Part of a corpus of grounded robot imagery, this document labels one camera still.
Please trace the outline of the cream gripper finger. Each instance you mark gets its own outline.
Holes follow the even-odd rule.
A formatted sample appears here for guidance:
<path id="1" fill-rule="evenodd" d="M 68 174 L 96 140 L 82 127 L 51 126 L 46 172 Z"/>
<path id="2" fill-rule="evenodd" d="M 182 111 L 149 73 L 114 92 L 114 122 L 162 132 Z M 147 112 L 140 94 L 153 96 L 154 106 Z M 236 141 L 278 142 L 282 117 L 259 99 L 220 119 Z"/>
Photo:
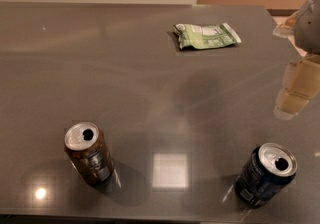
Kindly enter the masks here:
<path id="1" fill-rule="evenodd" d="M 293 36 L 297 16 L 298 16 L 298 12 L 294 12 L 292 15 L 287 17 L 283 22 L 280 22 L 273 30 L 273 34 L 281 38 L 288 38 L 289 36 Z"/>
<path id="2" fill-rule="evenodd" d="M 274 115 L 280 120 L 297 116 L 320 92 L 320 55 L 307 54 L 286 67 Z"/>

